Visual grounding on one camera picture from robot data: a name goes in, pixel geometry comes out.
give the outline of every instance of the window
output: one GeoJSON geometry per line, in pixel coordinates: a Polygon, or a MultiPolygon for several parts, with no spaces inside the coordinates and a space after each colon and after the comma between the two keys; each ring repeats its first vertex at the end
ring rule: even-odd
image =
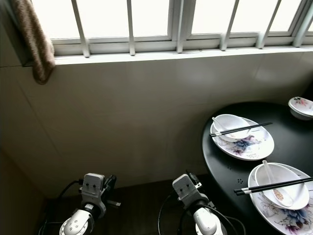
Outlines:
{"type": "Polygon", "coordinates": [[[32,1],[56,55],[313,44],[310,0],[32,1]]]}

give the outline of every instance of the floral plate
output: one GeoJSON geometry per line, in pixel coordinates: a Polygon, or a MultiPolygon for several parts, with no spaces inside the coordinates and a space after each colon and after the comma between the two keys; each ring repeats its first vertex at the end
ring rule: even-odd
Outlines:
{"type": "MultiPolygon", "coordinates": [[[[276,163],[296,173],[300,178],[309,177],[302,171],[289,165],[276,163]]],[[[255,167],[248,178],[248,187],[257,186],[254,178],[255,167]]],[[[280,209],[272,203],[261,192],[250,194],[251,200],[261,216],[276,230],[286,235],[313,235],[313,182],[306,183],[310,193],[310,200],[306,207],[293,211],[280,209]]]]}
{"type": "MultiPolygon", "coordinates": [[[[257,123],[247,118],[243,119],[249,125],[257,123]]],[[[210,132],[214,133],[217,130],[211,125],[210,132]]],[[[274,150],[274,140],[270,133],[264,127],[256,127],[251,129],[251,134],[240,141],[228,142],[216,136],[212,138],[213,142],[226,154],[246,161],[256,161],[266,158],[274,150]]]]}

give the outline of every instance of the white wall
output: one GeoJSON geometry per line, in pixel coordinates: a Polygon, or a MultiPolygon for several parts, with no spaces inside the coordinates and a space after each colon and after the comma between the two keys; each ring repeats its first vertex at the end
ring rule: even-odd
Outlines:
{"type": "Polygon", "coordinates": [[[21,65],[10,40],[0,23],[0,67],[21,65]]]}
{"type": "Polygon", "coordinates": [[[0,234],[34,235],[44,196],[2,151],[0,185],[0,234]]]}
{"type": "Polygon", "coordinates": [[[118,186],[205,173],[201,131],[237,102],[287,103],[312,77],[313,53],[1,68],[2,146],[46,196],[87,172],[118,186]]]}

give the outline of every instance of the round table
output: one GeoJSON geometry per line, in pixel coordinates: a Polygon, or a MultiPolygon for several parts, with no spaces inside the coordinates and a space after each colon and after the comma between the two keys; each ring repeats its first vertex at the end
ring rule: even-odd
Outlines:
{"type": "MultiPolygon", "coordinates": [[[[219,114],[234,114],[257,123],[272,121],[273,124],[265,128],[272,135],[275,148],[266,160],[293,166],[313,176],[313,121],[296,119],[288,106],[261,102],[233,104],[222,108],[213,117],[219,114]]],[[[253,234],[280,234],[261,217],[248,195],[236,196],[233,192],[236,188],[247,187],[250,172],[262,160],[243,161],[222,152],[209,135],[211,124],[210,117],[203,130],[202,151],[217,191],[208,192],[208,195],[222,193],[223,203],[236,210],[237,217],[253,234]]]]}

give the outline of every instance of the dark floor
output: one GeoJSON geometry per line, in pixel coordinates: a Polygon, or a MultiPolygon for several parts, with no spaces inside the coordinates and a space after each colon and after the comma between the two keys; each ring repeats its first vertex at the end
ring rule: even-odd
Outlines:
{"type": "MultiPolygon", "coordinates": [[[[202,184],[208,184],[207,176],[199,177],[202,184]]],[[[157,216],[159,209],[173,190],[172,181],[117,188],[111,200],[121,202],[121,207],[107,208],[106,215],[96,221],[92,235],[157,235],[157,216]]],[[[55,206],[54,221],[69,218],[75,208],[79,207],[81,196],[64,198],[55,206]]],[[[227,211],[218,208],[227,215],[227,211]]],[[[183,206],[172,198],[164,207],[161,218],[161,229],[164,235],[175,235],[183,206]]],[[[45,235],[58,235],[60,225],[49,225],[45,235]]],[[[187,216],[184,221],[183,234],[196,235],[195,223],[187,216]]]]}

